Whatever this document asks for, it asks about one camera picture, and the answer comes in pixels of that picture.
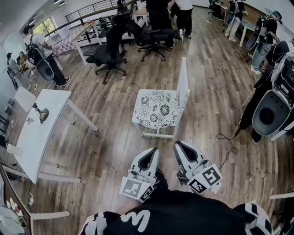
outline black cable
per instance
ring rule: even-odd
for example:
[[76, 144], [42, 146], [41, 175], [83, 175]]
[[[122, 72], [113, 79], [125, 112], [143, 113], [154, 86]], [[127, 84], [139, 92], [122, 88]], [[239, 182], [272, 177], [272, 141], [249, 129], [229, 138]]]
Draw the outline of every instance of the black cable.
[[239, 60], [241, 60], [241, 61], [243, 61], [243, 62], [248, 62], [248, 61], [250, 61], [250, 59], [251, 59], [251, 58], [249, 57], [247, 60], [245, 60], [245, 59], [244, 59], [244, 56], [243, 56], [241, 53], [239, 53], [239, 52], [235, 52], [235, 53], [234, 53], [234, 56], [237, 57]]
[[238, 133], [239, 133], [239, 132], [237, 131], [237, 132], [235, 133], [234, 137], [231, 138], [231, 139], [229, 139], [228, 137], [226, 137], [226, 136], [225, 136], [224, 134], [222, 134], [222, 133], [218, 133], [218, 134], [216, 135], [216, 137], [217, 137], [219, 140], [228, 140], [228, 141], [230, 141], [230, 143], [231, 143], [231, 149], [230, 149], [230, 151], [226, 154], [225, 161], [223, 162], [223, 164], [221, 165], [221, 167], [219, 168], [219, 170], [224, 166], [226, 160], [228, 159], [228, 156], [229, 156], [230, 152], [232, 152], [233, 154], [237, 154], [237, 153], [238, 153], [238, 149], [237, 149], [236, 147], [233, 147], [233, 143], [232, 143], [232, 140], [233, 140], [234, 138], [236, 138], [236, 136], [238, 135]]

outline white device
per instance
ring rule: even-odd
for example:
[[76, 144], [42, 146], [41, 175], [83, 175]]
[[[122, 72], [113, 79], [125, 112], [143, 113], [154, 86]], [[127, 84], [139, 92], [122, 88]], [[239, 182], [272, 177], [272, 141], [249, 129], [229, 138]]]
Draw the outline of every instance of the white device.
[[153, 192], [157, 180], [159, 150], [150, 148], [137, 155], [123, 181], [119, 193], [143, 203]]

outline white chair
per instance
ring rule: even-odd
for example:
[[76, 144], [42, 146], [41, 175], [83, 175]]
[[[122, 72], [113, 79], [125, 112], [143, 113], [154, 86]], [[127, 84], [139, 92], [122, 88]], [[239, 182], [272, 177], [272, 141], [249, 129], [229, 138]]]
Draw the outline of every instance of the white chair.
[[[138, 91], [132, 122], [141, 136], [174, 140], [189, 94], [186, 58], [183, 57], [176, 90], [141, 89]], [[156, 134], [143, 132], [141, 125], [156, 129]], [[175, 128], [172, 135], [159, 133], [161, 129], [168, 126]]]

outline white table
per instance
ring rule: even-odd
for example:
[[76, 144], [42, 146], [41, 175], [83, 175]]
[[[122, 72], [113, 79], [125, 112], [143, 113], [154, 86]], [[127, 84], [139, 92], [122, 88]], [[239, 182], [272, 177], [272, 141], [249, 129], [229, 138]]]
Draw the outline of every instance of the white table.
[[241, 38], [239, 47], [242, 47], [242, 45], [243, 45], [247, 29], [249, 29], [249, 30], [251, 30], [253, 32], [255, 31], [255, 25], [253, 23], [251, 23], [250, 21], [248, 21], [248, 20], [246, 20], [246, 21], [242, 20], [241, 25], [244, 26], [244, 29], [243, 29], [243, 34], [242, 34], [242, 38]]
[[57, 120], [66, 106], [69, 106], [76, 114], [78, 114], [94, 131], [98, 131], [98, 127], [95, 126], [94, 123], [92, 123], [77, 108], [77, 106], [70, 101], [70, 95], [71, 91], [64, 90], [43, 89], [40, 92], [36, 103], [41, 110], [47, 108], [49, 110], [49, 116], [41, 124], [39, 117], [36, 115], [35, 109], [32, 108], [30, 110], [28, 117], [34, 119], [34, 121], [30, 124], [25, 122], [23, 125], [16, 145], [16, 147], [21, 149], [22, 155], [20, 157], [16, 155], [14, 156], [26, 174], [10, 168], [5, 168], [6, 171], [25, 178], [30, 178], [33, 183], [36, 183], [38, 178], [63, 182], [81, 182], [80, 178], [63, 177], [54, 174], [41, 173], [40, 171], [48, 141]]

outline cap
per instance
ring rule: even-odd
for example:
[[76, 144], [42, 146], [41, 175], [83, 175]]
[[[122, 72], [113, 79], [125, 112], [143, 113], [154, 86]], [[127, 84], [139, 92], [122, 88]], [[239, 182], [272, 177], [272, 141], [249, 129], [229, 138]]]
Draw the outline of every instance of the cap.
[[23, 33], [24, 33], [25, 35], [27, 35], [27, 34], [28, 34], [28, 31], [29, 31], [31, 28], [33, 28], [34, 26], [35, 26], [34, 24], [25, 26], [25, 27], [23, 28]]
[[281, 21], [282, 20], [282, 15], [278, 11], [274, 11], [272, 14], [275, 15], [276, 17], [278, 17], [279, 22], [282, 24], [282, 21]]
[[6, 57], [9, 59], [11, 57], [11, 52], [7, 53]]

